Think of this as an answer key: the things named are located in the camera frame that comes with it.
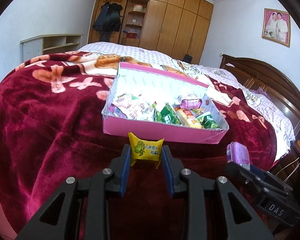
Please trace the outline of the yellow snack packet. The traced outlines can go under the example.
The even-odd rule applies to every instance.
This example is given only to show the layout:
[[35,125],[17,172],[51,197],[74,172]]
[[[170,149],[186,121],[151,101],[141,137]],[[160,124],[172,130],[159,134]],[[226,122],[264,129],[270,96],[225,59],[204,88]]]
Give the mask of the yellow snack packet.
[[128,133],[131,157],[130,165],[133,166],[138,160],[152,161],[155,168],[158,168],[161,163],[161,149],[164,139],[158,141],[148,141],[138,138],[132,132]]

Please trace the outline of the purple jelly cup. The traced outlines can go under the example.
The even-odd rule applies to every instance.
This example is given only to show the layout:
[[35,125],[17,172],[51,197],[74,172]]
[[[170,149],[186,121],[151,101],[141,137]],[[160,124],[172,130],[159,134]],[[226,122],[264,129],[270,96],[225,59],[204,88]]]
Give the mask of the purple jelly cup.
[[250,158],[248,149],[239,142],[231,142],[226,148],[227,162],[234,162],[250,171]]

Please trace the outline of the pink peach jelly pouch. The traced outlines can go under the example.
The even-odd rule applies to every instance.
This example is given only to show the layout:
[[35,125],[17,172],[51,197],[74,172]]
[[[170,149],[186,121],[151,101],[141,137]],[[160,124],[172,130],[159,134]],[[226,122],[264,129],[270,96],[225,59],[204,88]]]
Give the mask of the pink peach jelly pouch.
[[111,104],[117,107],[129,120],[153,121],[157,102],[149,100],[143,95],[122,94],[116,97]]

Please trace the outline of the orange snack packet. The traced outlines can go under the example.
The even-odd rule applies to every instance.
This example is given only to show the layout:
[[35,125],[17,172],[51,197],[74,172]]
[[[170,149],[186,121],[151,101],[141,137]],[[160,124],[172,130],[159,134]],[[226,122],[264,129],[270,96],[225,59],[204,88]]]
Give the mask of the orange snack packet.
[[175,113],[180,119],[180,122],[189,128],[202,129],[201,123],[196,119],[196,117],[188,109],[182,109],[175,107]]

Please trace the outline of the green pea snack packet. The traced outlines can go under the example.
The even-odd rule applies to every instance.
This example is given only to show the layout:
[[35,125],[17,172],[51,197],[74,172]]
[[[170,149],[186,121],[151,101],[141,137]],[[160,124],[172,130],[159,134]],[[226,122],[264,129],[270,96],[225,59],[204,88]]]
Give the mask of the green pea snack packet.
[[197,117],[197,120],[205,129],[220,128],[220,126],[217,124],[217,122],[215,122],[211,114],[207,114],[207,115],[202,114]]

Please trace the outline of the pink cardboard box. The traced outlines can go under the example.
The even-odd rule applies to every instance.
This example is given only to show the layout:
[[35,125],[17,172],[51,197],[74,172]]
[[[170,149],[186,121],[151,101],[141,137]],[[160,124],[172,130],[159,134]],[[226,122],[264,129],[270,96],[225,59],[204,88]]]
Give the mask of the pink cardboard box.
[[[102,110],[103,132],[125,137],[129,132],[147,140],[218,144],[229,130],[213,100],[211,87],[190,77],[131,63],[120,63]],[[199,99],[216,128],[192,128],[163,115],[166,107],[179,107],[184,99]]]

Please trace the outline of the red floral blanket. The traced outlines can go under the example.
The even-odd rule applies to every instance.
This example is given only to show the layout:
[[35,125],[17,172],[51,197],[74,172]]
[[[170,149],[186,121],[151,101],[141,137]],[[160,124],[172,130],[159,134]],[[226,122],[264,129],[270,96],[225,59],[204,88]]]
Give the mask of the red floral blanket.
[[[0,205],[20,232],[69,176],[88,178],[119,156],[127,137],[103,132],[102,109],[120,61],[180,73],[172,60],[70,51],[35,57],[0,83]],[[183,164],[206,178],[224,172],[226,146],[248,148],[253,165],[268,170],[276,156],[273,126],[249,107],[240,89],[201,76],[230,105],[217,103],[229,130],[216,145],[169,142]]]

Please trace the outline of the dark wooden headboard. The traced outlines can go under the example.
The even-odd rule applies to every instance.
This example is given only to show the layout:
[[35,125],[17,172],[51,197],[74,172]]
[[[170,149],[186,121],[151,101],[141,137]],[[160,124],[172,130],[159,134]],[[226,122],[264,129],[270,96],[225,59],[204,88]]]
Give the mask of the dark wooden headboard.
[[300,140],[300,91],[285,74],[266,62],[226,54],[222,55],[220,67],[233,74],[244,87],[266,92],[291,121],[296,140]]

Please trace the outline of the black hanging coat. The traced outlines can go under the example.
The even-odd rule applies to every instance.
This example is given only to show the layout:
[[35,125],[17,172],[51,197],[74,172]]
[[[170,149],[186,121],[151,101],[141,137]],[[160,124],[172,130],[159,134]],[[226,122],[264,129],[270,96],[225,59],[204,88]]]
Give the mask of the black hanging coat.
[[117,3],[106,2],[101,6],[101,12],[93,23],[93,29],[100,35],[100,42],[109,42],[111,33],[120,31],[122,9],[122,5]]

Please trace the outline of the white low shelf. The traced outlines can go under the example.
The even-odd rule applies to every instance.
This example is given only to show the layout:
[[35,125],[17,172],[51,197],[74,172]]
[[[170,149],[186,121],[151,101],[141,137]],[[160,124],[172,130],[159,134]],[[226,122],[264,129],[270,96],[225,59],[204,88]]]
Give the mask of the white low shelf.
[[80,48],[81,34],[45,34],[20,41],[23,61],[34,57],[74,51]]

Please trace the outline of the wooden wardrobe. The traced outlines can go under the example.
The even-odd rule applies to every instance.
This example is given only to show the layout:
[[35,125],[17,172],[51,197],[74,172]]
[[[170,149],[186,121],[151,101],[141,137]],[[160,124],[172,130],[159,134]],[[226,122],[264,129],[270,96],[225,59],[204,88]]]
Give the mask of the wooden wardrobe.
[[206,0],[96,0],[91,21],[102,5],[119,4],[120,26],[106,38],[90,28],[88,41],[107,41],[156,50],[174,59],[189,56],[198,64],[211,21],[213,4]]

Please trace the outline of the framed wedding photo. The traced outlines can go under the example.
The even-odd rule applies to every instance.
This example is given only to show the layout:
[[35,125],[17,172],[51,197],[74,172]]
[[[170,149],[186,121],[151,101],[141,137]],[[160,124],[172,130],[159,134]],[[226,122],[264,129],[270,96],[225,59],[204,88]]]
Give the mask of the framed wedding photo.
[[264,9],[262,38],[290,47],[290,14],[275,9]]

